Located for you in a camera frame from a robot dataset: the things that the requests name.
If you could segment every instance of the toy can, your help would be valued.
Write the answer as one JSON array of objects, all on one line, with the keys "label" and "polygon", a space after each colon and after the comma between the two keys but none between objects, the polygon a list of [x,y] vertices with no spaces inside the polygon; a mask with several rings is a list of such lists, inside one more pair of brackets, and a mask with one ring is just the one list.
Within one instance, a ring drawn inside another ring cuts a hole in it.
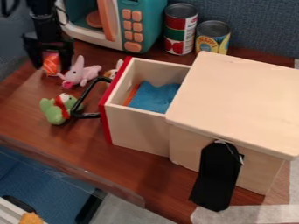
[{"label": "toy can", "polygon": [[201,51],[227,54],[231,29],[228,24],[209,20],[198,25],[196,53]]},{"label": "toy can", "polygon": [[188,3],[165,8],[164,47],[166,52],[185,55],[194,48],[198,10]]}]

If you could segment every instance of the blue cloth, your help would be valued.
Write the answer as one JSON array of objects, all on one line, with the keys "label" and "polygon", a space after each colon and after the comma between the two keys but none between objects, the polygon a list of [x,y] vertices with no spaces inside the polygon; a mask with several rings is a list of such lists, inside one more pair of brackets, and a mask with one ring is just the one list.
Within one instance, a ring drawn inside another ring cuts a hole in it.
[{"label": "blue cloth", "polygon": [[23,201],[49,224],[74,224],[94,188],[78,180],[70,184],[62,172],[19,154],[8,157],[11,155],[0,147],[0,197],[10,195]]},{"label": "blue cloth", "polygon": [[148,81],[143,81],[129,107],[165,114],[180,86],[173,83],[154,87]]}]

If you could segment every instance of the pink ear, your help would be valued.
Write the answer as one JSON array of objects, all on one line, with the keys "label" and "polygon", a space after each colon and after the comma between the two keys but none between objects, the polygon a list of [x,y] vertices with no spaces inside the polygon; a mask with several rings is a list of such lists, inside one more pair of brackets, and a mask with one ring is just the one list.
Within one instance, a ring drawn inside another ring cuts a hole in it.
[{"label": "pink ear", "polygon": [[78,57],[76,63],[73,65],[72,70],[79,71],[84,67],[84,58],[82,55]]}]

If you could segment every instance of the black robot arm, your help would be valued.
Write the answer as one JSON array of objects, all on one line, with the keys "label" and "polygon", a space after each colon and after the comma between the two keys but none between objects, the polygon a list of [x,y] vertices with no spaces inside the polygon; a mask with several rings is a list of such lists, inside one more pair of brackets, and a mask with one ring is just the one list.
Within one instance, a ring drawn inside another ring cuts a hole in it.
[{"label": "black robot arm", "polygon": [[25,33],[22,38],[24,49],[37,69],[43,66],[44,52],[50,52],[59,54],[61,70],[67,71],[72,65],[73,39],[60,27],[55,2],[56,0],[27,0],[35,32]]}]

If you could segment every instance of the food can label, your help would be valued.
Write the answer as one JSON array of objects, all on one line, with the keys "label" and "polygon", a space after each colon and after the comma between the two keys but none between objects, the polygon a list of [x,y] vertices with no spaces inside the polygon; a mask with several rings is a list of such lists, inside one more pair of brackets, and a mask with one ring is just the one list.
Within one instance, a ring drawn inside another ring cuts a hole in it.
[{"label": "food can label", "polygon": [[164,29],[165,50],[176,55],[190,53],[194,47],[197,22],[198,15],[184,19],[166,17]]},{"label": "food can label", "polygon": [[231,34],[219,38],[198,36],[196,40],[196,53],[206,51],[211,53],[227,54],[230,36]]}]

